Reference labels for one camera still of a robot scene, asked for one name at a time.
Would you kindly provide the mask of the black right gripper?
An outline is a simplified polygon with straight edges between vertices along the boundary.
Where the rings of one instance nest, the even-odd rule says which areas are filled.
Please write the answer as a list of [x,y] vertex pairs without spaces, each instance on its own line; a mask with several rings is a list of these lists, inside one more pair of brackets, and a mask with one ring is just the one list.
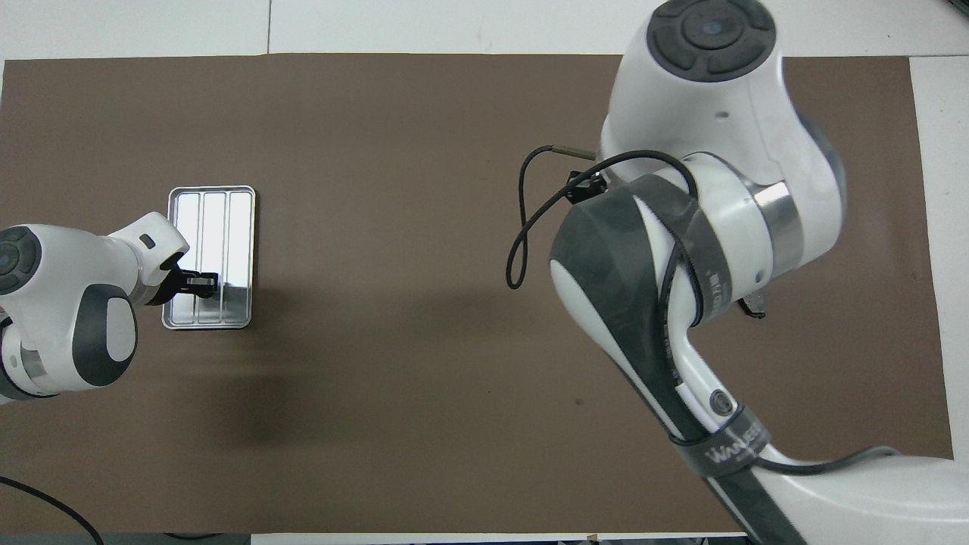
[[569,173],[566,183],[566,200],[569,204],[575,206],[575,204],[593,199],[606,192],[608,183],[599,173],[589,176],[587,179],[577,180],[579,176],[581,176],[581,172],[578,172],[578,170],[571,170]]

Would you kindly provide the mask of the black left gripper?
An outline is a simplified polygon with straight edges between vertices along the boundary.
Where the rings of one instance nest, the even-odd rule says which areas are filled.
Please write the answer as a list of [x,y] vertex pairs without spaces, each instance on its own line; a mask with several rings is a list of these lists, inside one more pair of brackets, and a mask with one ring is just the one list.
[[[198,280],[198,290],[190,286],[190,280]],[[177,294],[190,294],[201,299],[211,299],[218,293],[218,273],[199,273],[197,270],[181,269],[173,265],[165,279],[158,286],[154,296],[148,301],[148,306],[158,307],[169,303]]]

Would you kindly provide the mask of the silver metal ribbed tray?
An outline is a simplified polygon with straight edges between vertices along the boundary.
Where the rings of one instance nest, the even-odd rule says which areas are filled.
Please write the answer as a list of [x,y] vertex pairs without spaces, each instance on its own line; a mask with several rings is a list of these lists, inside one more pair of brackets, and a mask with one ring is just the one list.
[[176,187],[167,218],[189,245],[181,269],[218,273],[211,299],[177,294],[162,306],[169,330],[240,330],[252,317],[257,194],[248,185]]

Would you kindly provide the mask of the brown table mat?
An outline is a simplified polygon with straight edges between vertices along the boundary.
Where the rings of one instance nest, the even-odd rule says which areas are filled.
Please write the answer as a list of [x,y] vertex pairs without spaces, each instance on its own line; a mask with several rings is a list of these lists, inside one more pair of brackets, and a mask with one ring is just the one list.
[[[558,204],[506,288],[519,165],[597,145],[616,56],[7,61],[0,228],[107,234],[174,187],[257,191],[253,316],[139,308],[114,385],[0,407],[0,474],[104,532],[736,531],[564,310]],[[800,459],[952,458],[907,58],[788,58],[844,159],[833,251],[690,332]]]

